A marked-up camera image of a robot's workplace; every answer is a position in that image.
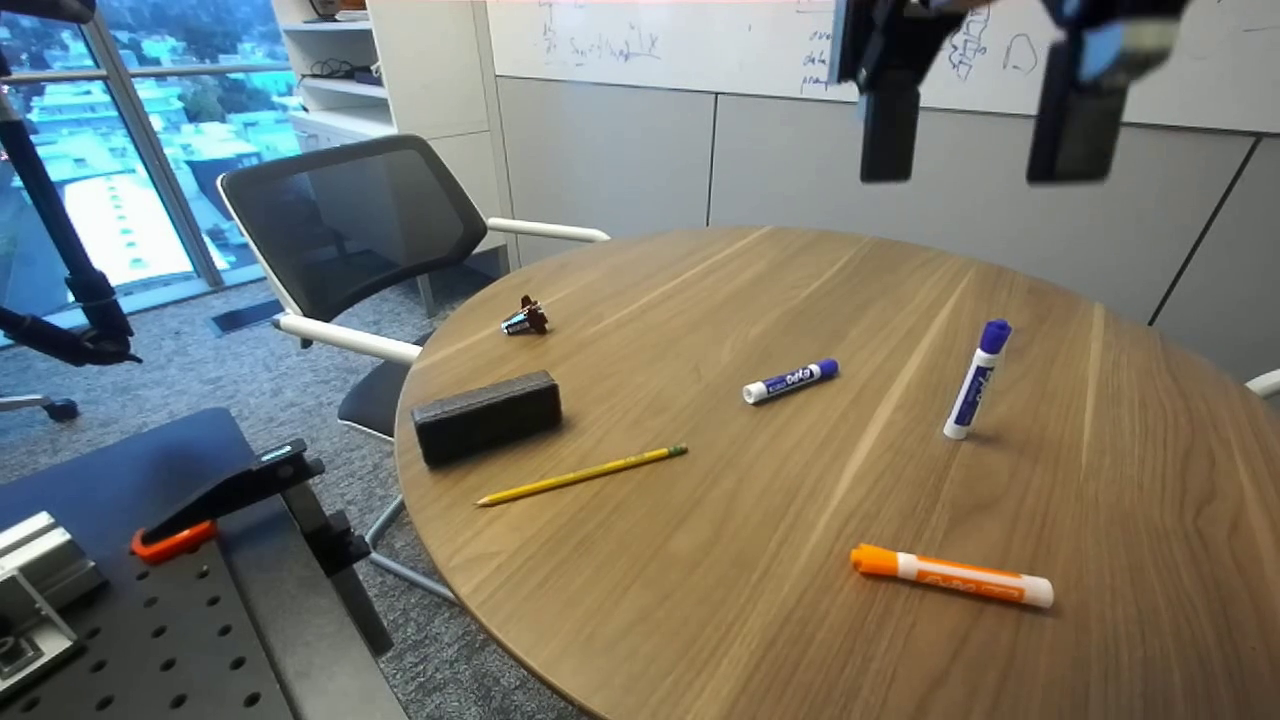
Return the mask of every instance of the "wall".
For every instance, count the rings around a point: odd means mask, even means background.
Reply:
[[[650,234],[876,232],[1024,267],[1246,374],[1280,363],[1280,141],[1122,129],[1109,182],[1028,187],[1032,119],[923,110],[911,182],[854,181],[848,103],[496,78],[512,211]]]

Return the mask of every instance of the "orange marker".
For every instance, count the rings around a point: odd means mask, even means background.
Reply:
[[[880,544],[854,544],[848,559],[861,576],[894,576],[894,580],[933,585],[948,593],[986,595],[1000,604],[1051,609],[1051,585],[1045,576],[952,564],[952,559],[891,552]]]

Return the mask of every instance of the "whiteboard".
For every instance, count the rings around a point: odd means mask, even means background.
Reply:
[[[854,99],[826,85],[834,0],[486,0],[496,74]],[[1032,117],[1057,38],[1041,0],[967,11],[923,103]],[[1131,124],[1280,130],[1280,0],[1191,0]]]

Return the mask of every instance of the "orange cap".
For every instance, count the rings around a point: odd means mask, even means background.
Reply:
[[[865,576],[894,576],[894,552],[880,544],[854,544],[848,564]]]

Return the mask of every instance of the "chair armrest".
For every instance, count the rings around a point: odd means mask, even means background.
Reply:
[[[1261,373],[1257,378],[1245,385],[1252,396],[1271,396],[1280,393],[1280,367]]]
[[[349,352],[392,358],[392,363],[410,363],[418,355],[417,345],[404,345],[404,341],[392,341],[392,336],[373,336],[373,330],[344,328],[344,323],[322,323],[322,320],[297,316],[297,310],[276,316],[276,328],[282,328],[290,336],[303,336],[303,341],[314,341],[314,345],[336,345],[336,347],[349,347]]]
[[[490,232],[520,232],[520,234],[559,234],[559,239],[585,239],[585,244],[603,244],[610,239],[601,229],[581,229],[581,223],[537,223],[537,219],[512,219],[512,215],[486,215],[485,219]]]

